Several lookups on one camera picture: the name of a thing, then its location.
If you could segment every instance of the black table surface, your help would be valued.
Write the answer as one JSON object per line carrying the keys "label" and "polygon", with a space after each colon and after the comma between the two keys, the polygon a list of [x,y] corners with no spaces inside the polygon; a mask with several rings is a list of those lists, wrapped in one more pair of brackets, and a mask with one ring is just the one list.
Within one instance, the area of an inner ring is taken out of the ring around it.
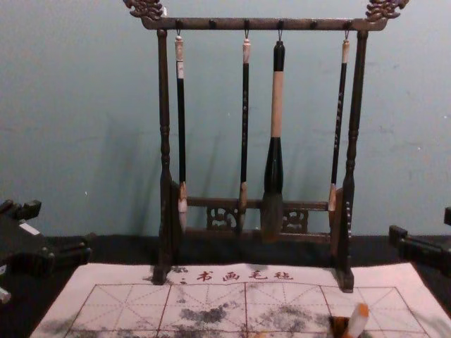
{"label": "black table surface", "polygon": [[[451,242],[451,237],[426,237],[435,242]],[[67,238],[53,238],[54,243]],[[155,264],[158,240],[154,237],[100,236],[93,240],[92,263]],[[202,265],[254,263],[298,266],[329,266],[328,246],[321,244],[259,244],[233,240],[187,239],[180,248],[177,264]],[[387,237],[353,237],[352,265],[373,266],[402,263]],[[451,313],[451,279],[437,270],[414,264],[426,286],[448,315]],[[8,275],[0,285],[12,293],[11,301],[0,306],[0,337],[29,337],[58,297],[75,269],[58,271],[47,279]]]}

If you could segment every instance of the wooden brush rack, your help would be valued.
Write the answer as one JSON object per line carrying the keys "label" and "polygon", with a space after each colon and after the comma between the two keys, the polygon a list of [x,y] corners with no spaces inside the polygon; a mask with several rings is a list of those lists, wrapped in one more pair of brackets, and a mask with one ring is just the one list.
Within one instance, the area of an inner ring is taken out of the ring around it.
{"label": "wooden brush rack", "polygon": [[[354,200],[354,167],[357,155],[362,90],[364,84],[366,41],[369,32],[383,30],[388,20],[400,15],[409,0],[370,0],[366,18],[322,19],[322,18],[167,18],[163,16],[163,6],[159,0],[124,0],[131,8],[130,14],[140,18],[148,30],[156,30],[159,51],[159,115],[161,131],[161,223],[159,229],[159,262],[154,267],[153,283],[163,284],[166,275],[175,262],[183,237],[197,238],[236,238],[236,240],[261,240],[260,230],[237,232],[227,219],[233,218],[238,224],[240,207],[237,199],[212,199],[189,196],[189,207],[207,209],[206,229],[180,226],[178,212],[179,184],[174,182],[169,170],[169,94],[168,58],[166,38],[168,30],[317,30],[317,31],[356,31],[357,54],[352,87],[352,103],[349,124],[349,143],[347,146],[346,173],[342,187],[335,189],[332,183],[328,201],[284,201],[283,226],[278,235],[279,241],[316,242],[330,244],[330,254],[337,273],[338,284],[344,292],[352,292],[354,275],[351,271],[350,239],[352,206]],[[338,103],[338,118],[334,141],[333,176],[337,173],[338,149],[340,145],[342,98]],[[246,200],[245,209],[261,208],[261,200]],[[307,229],[309,211],[324,211],[329,214],[330,232],[310,233]]]}

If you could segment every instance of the wooden post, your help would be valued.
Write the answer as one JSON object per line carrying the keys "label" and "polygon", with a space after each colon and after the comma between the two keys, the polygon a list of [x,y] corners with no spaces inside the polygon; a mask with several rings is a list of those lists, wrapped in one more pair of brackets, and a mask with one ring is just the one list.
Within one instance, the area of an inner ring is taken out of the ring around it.
{"label": "wooden post", "polygon": [[354,275],[351,271],[350,237],[352,204],[354,201],[354,167],[357,155],[357,137],[359,136],[360,110],[362,107],[362,93],[364,85],[365,53],[367,31],[357,33],[357,55],[354,70],[354,84],[352,87],[352,103],[349,128],[349,144],[347,147],[346,175],[343,181],[342,210],[340,216],[340,237],[338,242],[338,259],[336,269],[338,283],[344,292],[352,292]]}
{"label": "wooden post", "polygon": [[166,48],[167,31],[157,30],[158,62],[159,62],[159,101],[160,101],[160,133],[161,133],[161,177],[160,199],[161,220],[159,229],[159,262],[154,267],[152,282],[163,284],[166,274],[172,266],[172,205],[171,205],[171,172],[169,171],[169,90],[168,90],[168,56]]}

